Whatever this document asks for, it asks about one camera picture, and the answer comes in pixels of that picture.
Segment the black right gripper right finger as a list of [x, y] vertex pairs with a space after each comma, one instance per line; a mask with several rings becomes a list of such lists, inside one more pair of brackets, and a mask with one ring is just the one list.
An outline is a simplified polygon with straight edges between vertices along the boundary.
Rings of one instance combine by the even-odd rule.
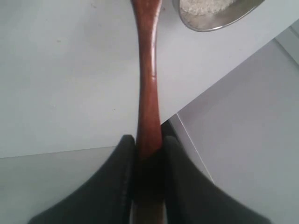
[[215, 186], [172, 136], [163, 141], [165, 205], [170, 224], [269, 224], [270, 220]]

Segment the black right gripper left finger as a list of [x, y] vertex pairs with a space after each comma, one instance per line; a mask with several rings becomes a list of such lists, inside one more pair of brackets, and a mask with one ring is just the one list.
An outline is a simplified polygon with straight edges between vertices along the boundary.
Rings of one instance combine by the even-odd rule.
[[135, 141], [122, 136], [108, 160], [62, 201], [30, 219], [31, 224], [127, 224], [132, 202]]

